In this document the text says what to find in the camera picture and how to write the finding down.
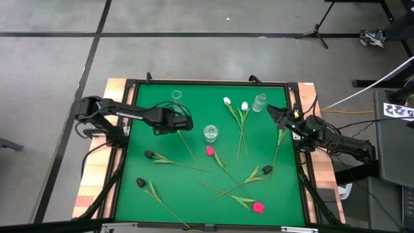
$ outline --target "wooden plank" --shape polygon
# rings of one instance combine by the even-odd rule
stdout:
[[[111,98],[114,101],[121,102],[124,95],[125,83],[126,78],[108,79],[103,97]],[[118,117],[107,116],[106,119],[108,119],[112,124],[116,124]],[[93,138],[89,150],[101,145],[104,142],[105,137]],[[82,215],[102,190],[110,153],[111,148],[103,146],[88,156],[72,217],[78,217]]]
[[[299,85],[302,109],[306,111],[311,107],[315,99],[315,96],[316,96],[315,86],[313,83],[298,83],[298,85]],[[305,117],[311,114],[312,114],[312,111],[305,114]],[[321,116],[319,103],[316,104],[315,115],[319,117]],[[310,157],[312,159],[312,165],[313,165],[317,188],[331,188],[334,190],[335,196],[336,196],[336,202],[338,204],[338,209],[340,213],[340,220],[342,223],[345,223],[345,216],[343,214],[342,203],[339,198],[338,187],[337,187],[336,179],[335,179],[335,172],[334,172],[334,168],[333,168],[332,160],[330,156],[328,156],[328,154],[320,150],[316,150],[315,152],[312,152],[310,154]],[[307,200],[309,200],[309,198],[312,198],[312,197],[307,192]],[[316,218],[312,218],[312,216],[315,213],[314,205],[313,205],[313,202],[311,202],[311,205],[309,203],[310,202],[308,201],[308,208],[309,208],[309,213],[311,216],[310,220],[313,223],[315,223]]]

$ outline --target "white cable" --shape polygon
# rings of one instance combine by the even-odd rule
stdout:
[[[404,86],[407,86],[407,84],[413,79],[414,77],[411,77],[407,82],[406,82],[406,84],[404,84]]]
[[[414,59],[414,57],[411,57],[410,59],[408,59],[407,61],[405,61],[403,64],[401,64],[399,67],[397,67],[395,70],[391,71],[389,74],[385,75],[383,78],[381,78],[380,80],[376,81],[375,83],[373,83],[373,84],[372,84],[372,85],[370,85],[369,87],[366,87],[365,89],[362,89],[361,91],[358,91],[357,93],[355,93],[355,94],[353,94],[353,95],[351,95],[351,96],[348,96],[347,98],[344,98],[343,100],[340,100],[340,101],[338,101],[337,103],[335,103],[335,104],[333,104],[333,105],[330,105],[330,106],[328,106],[328,107],[326,107],[326,108],[324,108],[324,109],[322,109],[322,110],[326,110],[326,109],[329,109],[329,108],[331,108],[331,107],[333,107],[333,106],[335,106],[335,105],[337,105],[337,104],[341,104],[342,102],[344,102],[344,101],[346,101],[346,100],[348,100],[348,99],[350,99],[350,98],[352,98],[352,97],[354,97],[354,96],[356,96],[356,95],[358,95],[358,94],[360,94],[360,93],[362,93],[362,92],[364,92],[364,91],[366,91],[366,90],[370,89],[371,87],[375,86],[376,84],[378,84],[378,83],[379,83],[379,82],[381,82],[382,80],[385,80],[385,79],[389,78],[391,75],[393,75],[393,74],[394,74],[395,72],[397,72],[399,69],[401,69],[401,67],[403,67],[403,66],[407,65],[407,63],[409,63],[412,59]]]

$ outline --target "white tulip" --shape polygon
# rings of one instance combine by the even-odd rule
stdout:
[[[224,97],[223,98],[223,100],[224,100],[224,103],[226,104],[226,105],[229,105],[229,104],[231,104],[232,102],[230,101],[230,99],[229,98],[227,98],[227,97]]]
[[[248,109],[248,104],[247,104],[247,102],[243,102],[243,103],[241,104],[241,110],[243,110],[243,111],[247,111],[247,109]]]

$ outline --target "wooden table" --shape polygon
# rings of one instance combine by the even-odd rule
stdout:
[[[126,81],[126,78],[108,79],[103,97],[111,98],[114,101],[121,102],[124,95]],[[314,98],[316,96],[315,87],[313,83],[298,83],[298,86],[300,90],[302,108],[308,109],[312,105]],[[296,100],[293,91],[290,92],[290,98],[292,100],[292,104],[294,104]],[[131,104],[132,99],[133,92],[131,89],[131,91],[127,94],[127,104]],[[320,108],[318,104],[316,104],[316,115],[320,116]],[[118,120],[117,116],[107,116],[106,118],[114,125],[117,123]],[[93,149],[104,142],[105,137],[93,138],[90,148]],[[85,171],[83,173],[82,181],[80,184],[78,197],[75,202],[75,207],[72,214],[73,217],[78,217],[82,215],[86,211],[87,207],[90,204],[92,204],[92,202],[95,200],[95,198],[102,190],[104,186],[105,174],[107,172],[107,167],[109,164],[110,153],[111,148],[104,146],[89,155],[85,165]],[[117,162],[119,161],[120,155],[121,150],[117,150],[113,170],[115,170],[117,167]],[[305,155],[301,154],[301,159],[304,161]],[[340,220],[341,222],[345,223],[345,216],[343,214],[342,204],[338,194],[331,158],[326,153],[316,150],[315,152],[311,153],[311,159],[314,168],[314,176],[317,188],[330,188],[335,191],[336,201],[340,212]],[[308,172],[306,165],[303,165],[303,167],[305,169],[305,172]],[[103,210],[103,217],[109,217],[113,200],[113,192],[114,188],[112,188],[112,190],[109,192],[107,196],[105,210]],[[310,221],[312,223],[316,223],[315,207],[312,197],[308,193],[308,191],[306,199],[309,209]]]

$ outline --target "pink tulip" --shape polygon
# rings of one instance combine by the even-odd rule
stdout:
[[[265,212],[265,206],[262,203],[254,203],[253,210],[259,214],[262,214]]]
[[[214,149],[213,149],[212,146],[207,146],[206,151],[207,151],[208,156],[213,156],[214,155]]]

